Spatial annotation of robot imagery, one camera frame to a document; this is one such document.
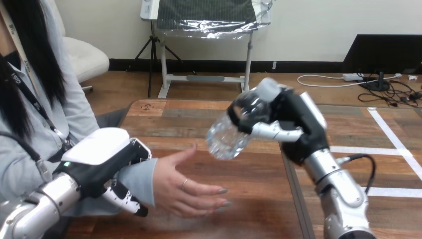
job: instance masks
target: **black baseboard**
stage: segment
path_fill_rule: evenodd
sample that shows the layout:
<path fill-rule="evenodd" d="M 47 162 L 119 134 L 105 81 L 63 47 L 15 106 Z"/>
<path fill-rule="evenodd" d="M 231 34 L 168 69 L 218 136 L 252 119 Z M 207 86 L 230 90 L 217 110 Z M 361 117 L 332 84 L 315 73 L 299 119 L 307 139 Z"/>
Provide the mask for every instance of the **black baseboard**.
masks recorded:
<path fill-rule="evenodd" d="M 252 61 L 251 72 L 268 73 L 343 73 L 343 62 L 318 62 L 318 61 L 278 61 L 273 69 L 273 61 Z M 130 71 L 149 71 L 149 59 L 110 59 L 110 71 L 126 71 L 131 65 Z M 167 60 L 167 72 L 245 72 L 245 61 L 202 61 L 184 60 L 182 63 L 177 60 Z M 154 72 L 161 72 L 161 61 L 154 65 Z M 422 65 L 413 74 L 422 74 Z"/>

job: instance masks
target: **woman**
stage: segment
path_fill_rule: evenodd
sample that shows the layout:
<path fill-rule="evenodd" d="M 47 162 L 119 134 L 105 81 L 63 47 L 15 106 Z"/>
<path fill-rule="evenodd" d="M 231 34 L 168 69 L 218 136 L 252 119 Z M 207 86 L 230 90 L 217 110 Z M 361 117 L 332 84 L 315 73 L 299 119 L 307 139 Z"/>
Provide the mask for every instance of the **woman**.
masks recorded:
<path fill-rule="evenodd" d="M 47 0 L 0 1 L 14 23 L 14 26 L 5 24 L 3 16 L 0 17 L 0 131 L 10 132 L 29 143 L 45 160 L 51 173 L 58 163 L 48 160 L 63 154 L 66 139 L 75 145 L 99 126 L 72 71 Z M 22 53 L 16 52 L 18 43 L 14 43 L 8 27 L 12 34 L 17 32 L 31 66 L 29 71 L 21 61 Z M 44 107 L 47 116 L 34 107 L 28 94 L 22 93 L 23 85 L 9 80 L 13 79 L 13 73 Z M 226 189 L 186 181 L 187 178 L 175 169 L 177 164 L 193 156 L 195 150 L 194 146 L 158 160 L 128 166 L 118 173 L 118 179 L 142 203 L 178 216 L 202 216 L 221 211 L 220 208 L 230 202 L 202 196 L 223 194 Z M 25 151 L 13 140 L 1 137 L 0 202 L 32 192 L 42 183 L 35 163 Z M 119 211 L 99 198 L 85 199 L 67 214 L 112 215 Z"/>

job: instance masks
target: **black tripod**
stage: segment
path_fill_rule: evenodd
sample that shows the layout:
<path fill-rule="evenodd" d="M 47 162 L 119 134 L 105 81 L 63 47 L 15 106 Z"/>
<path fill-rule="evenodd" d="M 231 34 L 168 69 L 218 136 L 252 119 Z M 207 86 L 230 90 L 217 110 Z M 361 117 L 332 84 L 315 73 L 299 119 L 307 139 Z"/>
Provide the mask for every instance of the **black tripod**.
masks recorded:
<path fill-rule="evenodd" d="M 151 35 L 149 36 L 149 40 L 146 42 L 144 47 L 141 49 L 141 51 L 133 60 L 132 64 L 130 64 L 126 70 L 126 71 L 130 71 L 130 68 L 132 67 L 132 65 L 136 63 L 136 60 L 139 58 L 139 56 L 142 54 L 142 52 L 145 50 L 145 48 L 148 46 L 150 42 L 152 43 L 152 46 L 151 46 L 151 59 L 149 61 L 150 68 L 149 68 L 148 98 L 151 97 L 152 71 L 153 71 L 155 62 L 157 61 L 157 48 L 155 46 L 155 43 L 160 42 L 160 39 L 157 36 L 155 36 L 154 26 L 152 24 L 152 21 L 151 21 Z M 178 57 L 170 48 L 166 46 L 166 49 L 178 60 L 179 63 L 183 63 L 182 59 L 180 59 L 180 57 Z"/>

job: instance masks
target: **robotic hand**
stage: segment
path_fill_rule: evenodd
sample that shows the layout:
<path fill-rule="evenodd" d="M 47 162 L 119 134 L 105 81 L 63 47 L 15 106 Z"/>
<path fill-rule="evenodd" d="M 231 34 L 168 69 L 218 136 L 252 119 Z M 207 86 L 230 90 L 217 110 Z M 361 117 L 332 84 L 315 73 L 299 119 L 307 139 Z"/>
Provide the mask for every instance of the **robotic hand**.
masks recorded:
<path fill-rule="evenodd" d="M 89 135 L 63 155 L 52 179 L 39 156 L 28 145 L 23 147 L 38 159 L 36 165 L 45 184 L 29 195 L 0 204 L 1 239 L 39 239 L 61 215 L 87 197 L 102 196 L 137 216 L 148 214 L 148 209 L 113 179 L 129 163 L 151 158 L 151 151 L 138 139 L 129 139 L 125 130 L 103 128 Z"/>
<path fill-rule="evenodd" d="M 299 96 L 291 88 L 279 87 L 281 93 L 270 103 L 269 122 L 256 123 L 239 117 L 231 121 L 237 123 L 241 132 L 281 142 L 286 156 L 306 169 L 321 199 L 326 239 L 374 239 L 366 218 L 368 197 L 347 170 L 341 168 L 356 157 L 336 160 L 326 139 L 325 119 L 310 96 L 307 93 Z M 235 116 L 234 109 L 229 107 L 228 111 L 230 117 Z"/>

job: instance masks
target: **white cable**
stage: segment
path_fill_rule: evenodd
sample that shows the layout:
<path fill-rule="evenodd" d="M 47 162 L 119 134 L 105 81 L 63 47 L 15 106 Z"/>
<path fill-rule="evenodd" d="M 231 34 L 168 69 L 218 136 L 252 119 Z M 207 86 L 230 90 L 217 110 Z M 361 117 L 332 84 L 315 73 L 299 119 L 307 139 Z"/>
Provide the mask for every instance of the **white cable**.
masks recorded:
<path fill-rule="evenodd" d="M 356 85 L 360 85 L 360 84 L 366 84 L 366 83 L 378 81 L 378 80 L 373 80 L 373 81 L 365 81 L 365 82 L 353 83 L 353 84 L 348 84 L 348 85 L 336 85 L 336 86 L 310 85 L 310 84 L 305 84 L 305 83 L 300 82 L 300 80 L 299 80 L 300 78 L 307 77 L 307 76 L 323 77 L 323 78 L 329 78 L 329 79 L 343 79 L 343 77 L 329 77 L 329 76 L 319 76 L 319 75 L 303 75 L 303 76 L 299 76 L 298 77 L 299 84 L 304 85 L 304 86 L 311 86 L 311 87 L 346 87 L 346 86 L 356 86 Z M 392 78 L 398 78 L 398 77 L 401 77 L 401 76 L 402 76 L 401 74 L 396 74 L 395 76 L 384 78 L 384 80 L 388 80 L 388 79 L 392 79 Z"/>

